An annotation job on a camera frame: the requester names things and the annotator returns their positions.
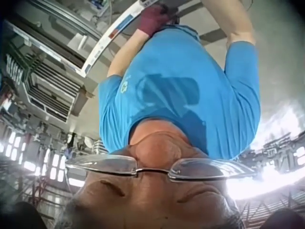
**man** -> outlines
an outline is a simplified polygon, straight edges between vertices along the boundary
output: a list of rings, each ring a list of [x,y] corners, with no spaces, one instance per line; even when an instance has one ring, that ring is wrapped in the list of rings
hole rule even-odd
[[[73,158],[73,146],[74,146],[74,139],[75,139],[76,133],[72,133],[71,140],[67,142],[67,148],[64,151],[66,159]]]
[[[183,142],[232,159],[252,142],[260,99],[251,22],[239,0],[203,3],[228,37],[225,70],[195,31],[164,28],[161,7],[147,9],[99,86],[100,135],[110,153],[131,146],[149,154]]]
[[[66,162],[88,175],[57,229],[244,228],[226,191],[234,162],[215,159],[239,155],[256,133],[253,28],[239,0],[203,3],[228,37],[225,71],[194,30],[166,25],[161,6],[146,9],[99,86],[110,155]]]

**logo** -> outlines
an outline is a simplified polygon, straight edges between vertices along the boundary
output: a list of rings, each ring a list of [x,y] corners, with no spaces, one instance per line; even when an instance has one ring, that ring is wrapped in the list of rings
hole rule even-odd
[[[125,93],[127,91],[128,82],[125,81],[121,86],[121,93]]]

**glasses frame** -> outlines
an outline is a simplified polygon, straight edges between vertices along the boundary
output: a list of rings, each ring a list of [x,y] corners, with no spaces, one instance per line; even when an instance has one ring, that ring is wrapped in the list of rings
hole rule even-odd
[[[257,172],[252,172],[252,173],[244,173],[244,174],[238,174],[238,175],[233,175],[233,176],[213,176],[213,177],[205,177],[205,178],[185,178],[185,177],[176,177],[171,175],[170,170],[167,169],[159,169],[159,168],[137,168],[133,172],[107,172],[107,171],[100,171],[95,168],[87,168],[79,165],[73,165],[73,164],[67,164],[67,168],[76,168],[76,169],[82,169],[85,171],[89,172],[95,172],[95,173],[101,173],[101,174],[107,174],[107,175],[112,175],[112,176],[119,176],[119,177],[134,177],[137,178],[139,173],[143,172],[154,172],[154,173],[162,173],[166,174],[168,178],[172,181],[186,181],[186,182],[198,182],[198,181],[221,181],[221,180],[229,180],[229,179],[242,179],[246,177],[255,177],[258,175]]]

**red glove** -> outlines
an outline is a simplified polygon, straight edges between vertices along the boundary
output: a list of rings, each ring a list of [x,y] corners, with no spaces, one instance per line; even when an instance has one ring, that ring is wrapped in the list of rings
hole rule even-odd
[[[170,19],[171,15],[169,15],[169,10],[167,8],[160,5],[153,5],[142,11],[138,29],[151,37]]]

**neck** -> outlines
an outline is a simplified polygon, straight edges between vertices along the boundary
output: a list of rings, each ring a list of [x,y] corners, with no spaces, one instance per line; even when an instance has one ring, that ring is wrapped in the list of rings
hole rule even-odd
[[[179,128],[177,128],[171,122],[164,120],[147,120],[138,124],[130,135],[129,144],[135,145],[147,136],[155,134],[157,132],[167,132],[172,137],[179,138],[187,144],[190,144],[186,135]]]

